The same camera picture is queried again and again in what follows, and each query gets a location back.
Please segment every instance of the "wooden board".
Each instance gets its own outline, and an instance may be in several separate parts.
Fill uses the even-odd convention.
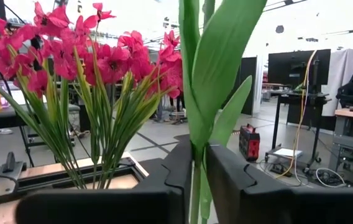
[[[346,116],[353,118],[353,111],[350,111],[349,108],[338,109],[335,112],[336,116]]]
[[[136,168],[138,168],[145,176],[149,174],[147,171],[129,154],[125,152],[122,157],[130,157],[134,162]],[[90,158],[80,159],[77,161],[80,167],[93,165]],[[26,171],[22,172],[20,178],[34,177],[42,174],[50,174],[52,172],[58,172],[65,170],[61,164],[50,164],[40,167],[28,168]],[[121,177],[113,178],[110,188],[111,189],[131,189],[138,184],[138,180],[133,175],[124,175]],[[0,224],[16,224],[14,221],[14,211],[19,201],[13,201],[8,203],[0,204]]]

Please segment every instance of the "black table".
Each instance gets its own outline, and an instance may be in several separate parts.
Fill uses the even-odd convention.
[[[21,105],[21,106],[23,107],[23,109],[25,109],[25,111],[28,111],[26,105]],[[78,113],[79,110],[80,110],[80,107],[76,105],[69,105],[69,112],[74,111]],[[23,121],[22,118],[16,115],[16,112],[12,107],[8,107],[0,110],[0,129],[19,127],[22,134],[23,143],[25,145],[25,151],[27,153],[27,156],[29,157],[30,165],[33,167],[34,163],[30,155],[30,147],[42,146],[42,145],[45,145],[45,143],[30,141],[31,138],[37,137],[38,135],[27,134],[24,130],[24,126],[26,126],[26,123]]]
[[[277,129],[278,129],[278,120],[280,115],[280,105],[282,103],[289,105],[299,105],[302,101],[302,94],[294,91],[270,91],[272,94],[277,95],[277,108],[276,108],[276,116],[275,116],[275,129],[273,130],[273,139],[272,139],[272,150],[265,153],[265,162],[268,162],[269,156],[283,157],[287,159],[291,159],[290,157],[282,156],[276,154],[279,149],[282,148],[281,144],[276,146],[277,140]],[[308,97],[306,102],[306,107],[315,108],[315,125],[316,132],[314,135],[314,143],[311,157],[306,160],[306,156],[304,152],[302,155],[297,158],[299,161],[307,161],[304,162],[307,167],[310,167],[314,161],[321,162],[321,158],[319,158],[319,152],[316,152],[316,148],[318,146],[319,132],[320,132],[320,122],[321,122],[321,113],[323,112],[323,105],[325,105],[329,100],[326,99],[328,94],[317,93],[317,94],[307,94],[305,97]]]

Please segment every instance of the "wooden frame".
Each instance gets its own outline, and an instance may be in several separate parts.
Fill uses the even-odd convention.
[[[149,175],[147,171],[130,155],[129,152],[125,152],[122,155],[123,158],[130,157],[135,162],[135,167],[141,171],[146,177]],[[90,158],[80,159],[77,161],[80,167],[92,166],[93,163]],[[19,178],[34,177],[42,174],[50,174],[52,172],[58,172],[65,170],[61,164],[50,164],[40,167],[28,168],[22,172]],[[133,175],[125,175],[121,177],[113,178],[110,188],[111,189],[131,189],[138,184],[138,180]],[[8,203],[0,204],[0,223],[13,224],[14,221],[14,210],[17,206],[18,200]]]

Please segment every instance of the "cable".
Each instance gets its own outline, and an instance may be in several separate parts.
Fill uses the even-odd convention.
[[[312,59],[314,57],[314,55],[316,54],[317,50],[315,50],[311,57],[309,58],[309,62],[308,62],[308,65],[306,66],[306,71],[305,71],[305,78],[304,78],[304,83],[308,82],[308,74],[309,74],[309,68],[310,68],[310,65],[311,65],[311,62],[312,62]],[[300,116],[300,122],[298,124],[298,129],[296,130],[296,134],[295,134],[295,140],[294,140],[294,145],[293,145],[293,155],[291,157],[291,162],[290,162],[290,166],[289,168],[283,173],[283,174],[280,174],[278,175],[276,178],[279,178],[279,177],[282,177],[284,176],[285,174],[287,174],[291,168],[293,167],[293,164],[294,164],[294,160],[296,160],[296,147],[297,147],[297,139],[299,138],[300,136],[300,129],[301,129],[301,125],[302,125],[302,121],[303,121],[303,113],[304,113],[304,96],[305,96],[305,89],[303,88],[302,89],[302,99],[301,99],[301,116]]]
[[[313,128],[311,128],[311,131],[313,132],[313,134],[316,135],[315,131]],[[326,148],[327,151],[329,151],[333,156],[335,156],[337,159],[339,158],[339,156],[337,156],[335,153],[332,152],[332,150],[327,146],[326,143],[324,143],[324,141],[322,141],[320,138],[318,138],[318,141]]]
[[[23,21],[11,8],[9,8],[6,4],[4,4],[4,6],[5,6],[8,10],[10,10],[10,12],[13,13],[13,14],[17,17],[17,19],[20,20],[21,23],[26,24],[25,21]]]
[[[9,179],[9,180],[13,181],[15,183],[15,187],[14,187],[14,190],[12,191],[12,193],[16,193],[17,192],[17,189],[19,188],[19,182],[15,178],[7,177],[7,176],[4,176],[4,175],[0,175],[0,178],[5,178],[5,179]]]
[[[263,171],[264,173],[266,173],[267,175],[271,176],[272,178],[274,178],[274,176],[269,172],[269,167],[270,167],[271,165],[274,165],[274,166],[279,165],[279,166],[282,166],[282,167],[284,167],[284,168],[286,169],[286,167],[285,167],[281,162],[279,162],[279,163],[276,163],[276,162],[268,162],[265,167],[262,167],[262,164],[263,164],[264,162],[265,162],[265,159],[262,159],[260,162],[258,162],[258,163],[256,163],[256,164],[259,165],[259,167],[262,169],[262,171]],[[307,186],[307,185],[309,184],[309,179],[308,179],[307,177],[305,177],[305,176],[302,176],[302,175],[300,175],[300,177],[303,178],[303,179],[306,179],[306,180],[307,180],[307,183],[302,183],[302,182],[300,182],[300,184],[298,184],[298,185],[291,185],[291,184],[286,183],[286,182],[284,182],[284,181],[282,181],[282,180],[280,180],[280,179],[279,179],[279,181],[282,182],[283,184],[289,186],[289,187],[304,187],[304,186]]]
[[[321,178],[319,177],[319,170],[326,170],[326,171],[332,172],[333,174],[337,175],[337,176],[340,178],[340,180],[342,181],[342,184],[337,185],[337,186],[332,186],[332,185],[325,184],[325,183],[321,180]],[[328,169],[328,168],[319,168],[319,169],[316,169],[316,178],[317,178],[317,180],[320,182],[320,184],[323,184],[323,185],[326,186],[326,187],[339,188],[339,187],[345,187],[345,186],[346,186],[345,181],[344,181],[344,179],[341,177],[341,175],[339,175],[337,172],[335,172],[335,171],[333,171],[333,170],[331,170],[331,169]]]

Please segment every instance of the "black monitor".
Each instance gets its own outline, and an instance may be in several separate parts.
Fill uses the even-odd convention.
[[[292,85],[293,88],[305,79],[305,71],[313,51],[296,51],[269,54],[268,82]],[[309,85],[314,91],[321,91],[321,85],[327,85],[331,50],[318,50],[309,70]]]

